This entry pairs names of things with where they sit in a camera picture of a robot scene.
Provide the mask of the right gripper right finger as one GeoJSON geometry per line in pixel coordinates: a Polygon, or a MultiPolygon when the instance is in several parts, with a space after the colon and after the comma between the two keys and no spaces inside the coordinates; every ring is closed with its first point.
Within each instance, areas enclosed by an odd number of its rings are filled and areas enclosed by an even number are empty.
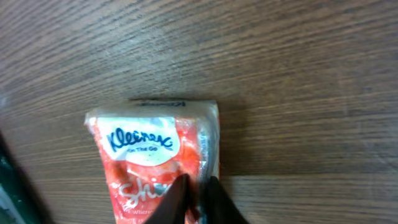
{"type": "Polygon", "coordinates": [[[249,224],[215,176],[205,182],[200,206],[205,224],[249,224]]]}

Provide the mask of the green 3M product package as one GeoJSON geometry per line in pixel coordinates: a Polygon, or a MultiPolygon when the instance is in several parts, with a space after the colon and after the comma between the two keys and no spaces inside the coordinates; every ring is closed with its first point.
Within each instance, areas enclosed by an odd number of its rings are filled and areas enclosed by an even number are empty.
{"type": "Polygon", "coordinates": [[[1,137],[1,224],[43,223],[26,184],[7,153],[1,137]]]}

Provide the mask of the red Kleenex tissue pack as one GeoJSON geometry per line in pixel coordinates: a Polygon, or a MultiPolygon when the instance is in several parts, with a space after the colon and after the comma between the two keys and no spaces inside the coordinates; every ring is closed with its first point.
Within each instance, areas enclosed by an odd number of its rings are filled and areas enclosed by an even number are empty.
{"type": "Polygon", "coordinates": [[[104,166],[117,223],[144,223],[175,179],[199,192],[220,165],[214,100],[132,100],[85,116],[104,166]]]}

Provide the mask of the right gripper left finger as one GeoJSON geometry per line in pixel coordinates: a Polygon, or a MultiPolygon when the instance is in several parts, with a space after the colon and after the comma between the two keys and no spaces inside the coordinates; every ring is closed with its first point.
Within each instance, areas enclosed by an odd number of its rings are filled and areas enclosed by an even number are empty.
{"type": "Polygon", "coordinates": [[[184,224],[190,204],[190,176],[183,174],[175,179],[159,206],[144,224],[184,224]]]}

